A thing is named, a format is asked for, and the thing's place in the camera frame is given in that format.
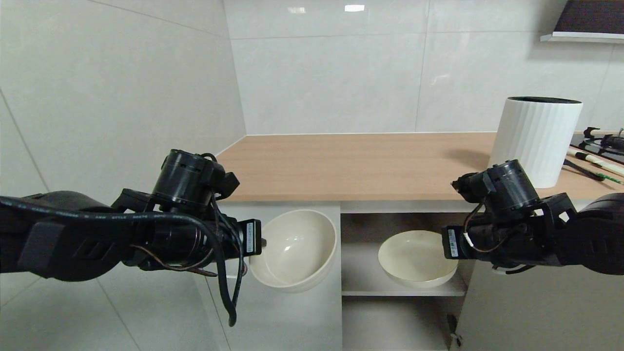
barcode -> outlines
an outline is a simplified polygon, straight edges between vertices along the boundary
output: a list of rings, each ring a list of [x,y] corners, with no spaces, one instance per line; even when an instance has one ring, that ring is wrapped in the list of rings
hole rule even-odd
[[[253,241],[256,239],[256,232],[252,223],[247,223],[247,252],[253,252]]]
[[[449,247],[451,248],[451,256],[459,257],[459,252],[457,251],[457,239],[455,238],[455,230],[449,229]]]

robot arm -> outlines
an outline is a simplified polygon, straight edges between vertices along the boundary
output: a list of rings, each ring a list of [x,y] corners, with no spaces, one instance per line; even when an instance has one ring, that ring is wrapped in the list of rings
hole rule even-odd
[[[0,272],[75,282],[123,262],[217,277],[234,325],[243,258],[262,251],[260,221],[239,222],[217,206],[238,185],[213,155],[171,150],[151,194],[124,189],[112,206],[70,191],[0,197]],[[239,270],[230,298],[225,260],[234,258]],[[212,262],[217,273],[201,269]]]
[[[624,275],[624,194],[605,195],[577,212],[567,194],[540,199],[518,160],[465,174],[452,186],[478,204],[462,226],[442,230],[448,259],[494,268],[583,265]],[[485,206],[485,213],[477,211]]]
[[[124,189],[112,206],[69,191],[0,197],[0,273],[81,281],[123,262],[216,277],[232,326],[246,272],[243,258],[261,254],[264,245],[259,220],[239,222],[217,206],[238,185],[213,155],[171,150],[151,194]],[[577,212],[566,194],[540,199],[517,160],[466,174],[452,185],[478,205],[463,225],[443,228],[448,259],[479,259],[495,269],[525,265],[506,274],[582,264],[624,275],[624,194],[603,196]],[[478,214],[482,206],[485,213]],[[239,260],[232,297],[227,259]],[[211,262],[216,273],[202,269]]]

wooden countertop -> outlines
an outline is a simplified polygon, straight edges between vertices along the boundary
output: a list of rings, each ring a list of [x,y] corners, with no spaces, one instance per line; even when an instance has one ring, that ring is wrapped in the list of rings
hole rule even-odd
[[[230,201],[461,200],[451,182],[484,171],[495,133],[247,136],[219,157],[240,187]],[[577,164],[595,171],[589,163]],[[564,167],[557,186],[593,200],[624,191]]]

cream bowl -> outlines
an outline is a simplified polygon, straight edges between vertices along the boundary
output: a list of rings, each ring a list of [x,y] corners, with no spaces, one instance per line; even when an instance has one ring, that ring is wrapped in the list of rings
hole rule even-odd
[[[449,281],[457,260],[444,257],[442,236],[428,230],[398,233],[381,244],[379,264],[395,282],[414,288],[432,288]]]
[[[327,216],[305,209],[276,217],[262,237],[266,247],[250,257],[249,268],[262,284],[289,293],[312,289],[327,276],[339,240]]]

wall tile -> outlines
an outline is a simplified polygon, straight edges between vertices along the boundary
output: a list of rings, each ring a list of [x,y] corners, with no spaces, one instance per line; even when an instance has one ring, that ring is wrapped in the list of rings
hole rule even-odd
[[[355,3],[362,11],[346,11]],[[422,33],[428,0],[226,0],[225,9],[232,39]]]
[[[4,306],[39,279],[29,272],[0,274],[0,306]]]
[[[150,192],[245,135],[228,39],[87,1],[2,2],[2,88],[51,190]]]
[[[552,32],[566,0],[431,0],[430,32]]]
[[[624,47],[621,45],[615,45],[590,126],[610,131],[624,128]]]
[[[98,279],[141,350],[214,350],[191,273],[119,264]]]
[[[539,42],[535,33],[463,32],[427,36],[416,130],[496,131],[509,96],[584,103],[589,122],[612,46]]]
[[[247,133],[413,131],[424,36],[232,41]]]
[[[0,97],[0,194],[27,196],[40,192],[46,192],[46,187]]]
[[[91,0],[228,37],[223,0]]]
[[[2,307],[5,351],[138,350],[95,280],[40,279]]]

